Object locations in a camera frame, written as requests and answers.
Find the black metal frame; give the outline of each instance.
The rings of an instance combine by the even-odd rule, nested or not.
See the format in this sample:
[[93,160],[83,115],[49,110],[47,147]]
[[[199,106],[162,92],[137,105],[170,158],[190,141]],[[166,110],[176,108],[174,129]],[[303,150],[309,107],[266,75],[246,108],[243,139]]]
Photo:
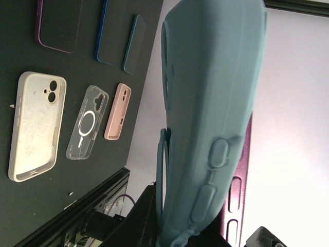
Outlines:
[[22,240],[15,247],[58,247],[64,246],[77,227],[86,222],[93,211],[104,205],[124,186],[127,186],[130,171],[123,168],[104,183],[93,189],[74,205]]
[[265,6],[304,14],[329,17],[329,4],[307,0],[264,0]]

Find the clear phone case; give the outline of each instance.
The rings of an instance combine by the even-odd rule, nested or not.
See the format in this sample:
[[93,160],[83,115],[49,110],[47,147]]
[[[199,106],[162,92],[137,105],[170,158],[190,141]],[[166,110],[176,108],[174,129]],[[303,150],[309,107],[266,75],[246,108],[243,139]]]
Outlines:
[[85,160],[90,156],[107,103],[106,92],[93,85],[88,87],[66,150],[68,159]]

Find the maroon phone case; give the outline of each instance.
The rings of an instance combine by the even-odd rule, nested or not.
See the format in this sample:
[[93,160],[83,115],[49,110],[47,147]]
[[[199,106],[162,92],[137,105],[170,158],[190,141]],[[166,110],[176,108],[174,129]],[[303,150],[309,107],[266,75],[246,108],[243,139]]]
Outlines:
[[251,138],[251,120],[249,120],[241,158],[237,165],[231,187],[219,214],[221,235],[232,247],[240,246],[245,207],[245,193],[248,176],[249,151]]

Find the white phone case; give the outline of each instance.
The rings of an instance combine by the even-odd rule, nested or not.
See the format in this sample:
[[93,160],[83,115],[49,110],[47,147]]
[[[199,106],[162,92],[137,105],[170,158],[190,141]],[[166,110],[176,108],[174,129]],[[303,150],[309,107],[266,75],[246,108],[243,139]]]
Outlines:
[[56,163],[66,93],[64,78],[24,72],[19,79],[8,176],[22,182]]

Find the teal phone case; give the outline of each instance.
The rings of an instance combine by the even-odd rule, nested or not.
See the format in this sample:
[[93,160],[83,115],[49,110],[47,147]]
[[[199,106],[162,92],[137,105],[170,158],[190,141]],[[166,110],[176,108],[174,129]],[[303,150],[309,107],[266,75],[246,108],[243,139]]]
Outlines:
[[185,246],[224,204],[253,109],[266,19],[262,0],[182,0],[162,25],[158,247]]

